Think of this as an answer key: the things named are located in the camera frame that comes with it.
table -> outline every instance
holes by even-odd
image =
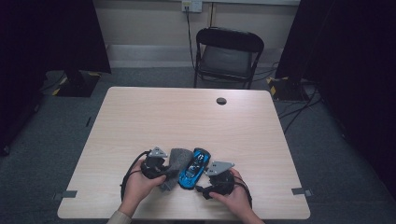
[[[226,105],[218,105],[223,97]],[[271,96],[267,91],[113,87],[107,92],[67,190],[60,218],[109,218],[120,205],[120,183],[133,160],[159,147],[208,150],[231,161],[263,219],[305,219],[310,211]],[[202,175],[199,185],[207,183]],[[236,219],[225,206],[177,185],[154,189],[139,219]]]

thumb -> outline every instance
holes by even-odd
[[[165,179],[166,179],[166,175],[159,176],[157,178],[152,179],[152,184],[154,186],[161,185],[161,183],[163,183],[163,181],[165,181]]]
[[[226,198],[223,195],[216,192],[209,192],[209,196],[225,204]]]

person's left hand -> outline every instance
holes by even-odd
[[[143,160],[139,160],[131,170],[131,173],[140,171],[140,165],[142,162]],[[162,175],[155,179],[148,179],[142,174],[142,172],[135,172],[130,175],[125,187],[124,197],[119,211],[131,217],[140,202],[149,195],[154,187],[161,185],[161,183],[165,181],[165,178],[166,176]]]

black round object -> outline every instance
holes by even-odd
[[[219,97],[219,98],[216,100],[216,102],[217,102],[219,105],[225,105],[225,104],[227,104],[227,100],[224,99],[224,98],[222,98],[222,97]]]

hand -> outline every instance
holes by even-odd
[[[162,175],[155,179],[148,179],[139,172],[142,162],[143,160],[139,160],[131,170],[131,173],[135,171],[137,172],[129,176],[125,187],[124,197],[119,208],[119,211],[128,217],[132,217],[140,202],[151,193],[151,190],[154,187],[161,185],[166,178],[165,175]]]
[[[233,176],[240,178],[235,178],[235,182],[241,183],[242,176],[239,172],[233,168],[231,168],[230,171],[233,173]],[[251,209],[248,202],[248,195],[241,186],[235,185],[230,195],[221,195],[216,192],[210,192],[209,195],[226,205],[228,209],[244,223],[262,223],[262,220],[260,220]]]

